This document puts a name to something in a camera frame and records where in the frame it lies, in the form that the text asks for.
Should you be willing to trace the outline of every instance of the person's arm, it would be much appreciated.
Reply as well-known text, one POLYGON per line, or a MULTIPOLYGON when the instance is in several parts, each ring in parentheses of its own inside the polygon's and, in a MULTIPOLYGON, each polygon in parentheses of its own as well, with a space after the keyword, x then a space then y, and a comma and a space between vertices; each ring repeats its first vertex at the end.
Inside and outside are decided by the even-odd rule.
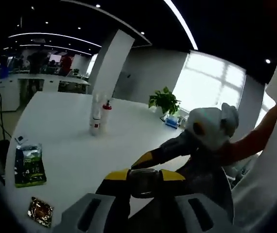
POLYGON ((277 104, 271 108, 261 123, 240 141, 228 143, 219 151, 221 165, 227 166, 262 151, 277 121, 277 104))

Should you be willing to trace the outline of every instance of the foil packet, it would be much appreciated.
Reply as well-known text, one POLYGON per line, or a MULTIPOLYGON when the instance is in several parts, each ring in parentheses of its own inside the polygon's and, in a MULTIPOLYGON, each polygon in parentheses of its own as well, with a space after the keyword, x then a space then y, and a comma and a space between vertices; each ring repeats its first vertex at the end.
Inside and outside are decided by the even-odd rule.
POLYGON ((49 228, 52 222, 53 207, 38 198, 32 197, 28 208, 28 216, 39 224, 49 228))
POLYGON ((47 181, 41 144, 17 146, 14 172, 18 188, 42 185, 47 181))

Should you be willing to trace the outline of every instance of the black ceiling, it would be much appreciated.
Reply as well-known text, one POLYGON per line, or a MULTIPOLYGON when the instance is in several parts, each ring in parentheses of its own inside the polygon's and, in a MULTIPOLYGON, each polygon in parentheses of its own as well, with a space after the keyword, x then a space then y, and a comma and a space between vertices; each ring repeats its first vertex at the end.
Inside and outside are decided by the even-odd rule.
MULTIPOLYGON (((114 15, 139 33, 96 9, 74 1, 34 0, 25 3, 21 14, 13 17, 15 22, 11 29, 12 35, 56 33, 102 45, 112 32, 121 29, 135 38, 134 47, 148 46, 151 43, 158 48, 183 52, 193 50, 183 27, 163 0, 81 0, 78 3, 80 2, 91 6, 101 5, 101 10, 114 15), (145 32, 146 39, 142 38, 140 32, 145 32)), ((277 64, 277 39, 270 29, 269 19, 261 3, 255 4, 249 0, 172 2, 190 28, 199 51, 245 68, 247 73, 261 83, 270 80, 277 64), (267 64, 265 59, 270 59, 271 63, 267 64)), ((15 36, 8 39, 5 47, 9 47, 8 52, 20 50, 20 45, 37 44, 31 41, 36 38, 45 39, 46 45, 90 54, 96 54, 100 49, 86 42, 55 35, 15 36)))

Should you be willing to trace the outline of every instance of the desk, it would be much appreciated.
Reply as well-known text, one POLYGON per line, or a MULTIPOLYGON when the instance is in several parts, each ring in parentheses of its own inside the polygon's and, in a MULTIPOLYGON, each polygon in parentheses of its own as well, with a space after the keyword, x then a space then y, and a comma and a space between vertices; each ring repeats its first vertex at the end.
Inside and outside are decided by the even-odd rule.
MULTIPOLYGON (((5 168, 5 190, 10 209, 27 229, 50 232, 27 216, 31 197, 54 207, 52 226, 61 214, 86 193, 94 193, 113 170, 130 167, 142 154, 159 147, 180 129, 166 126, 146 104, 112 100, 108 133, 88 133, 92 96, 61 92, 37 92, 22 113, 12 135, 5 168), (15 188, 15 136, 26 135, 42 143, 47 183, 15 188)), ((156 169, 176 170, 188 160, 178 157, 156 169)), ((151 199, 131 199, 131 215, 151 199)))
POLYGON ((0 94, 2 96, 2 110, 15 111, 20 106, 20 80, 39 79, 44 80, 42 91, 57 92, 60 82, 69 82, 86 85, 90 84, 82 79, 63 77, 50 74, 12 74, 8 78, 0 80, 0 94))

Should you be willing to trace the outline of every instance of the green leaves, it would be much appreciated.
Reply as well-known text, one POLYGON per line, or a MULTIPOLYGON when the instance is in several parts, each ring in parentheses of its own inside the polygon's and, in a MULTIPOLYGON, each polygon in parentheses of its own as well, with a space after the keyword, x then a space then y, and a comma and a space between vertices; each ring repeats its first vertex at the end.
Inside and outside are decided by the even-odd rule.
POLYGON ((163 93, 155 91, 155 95, 149 96, 148 107, 161 107, 163 114, 166 112, 174 114, 179 110, 179 103, 180 101, 176 100, 175 95, 169 91, 168 87, 164 87, 163 93))

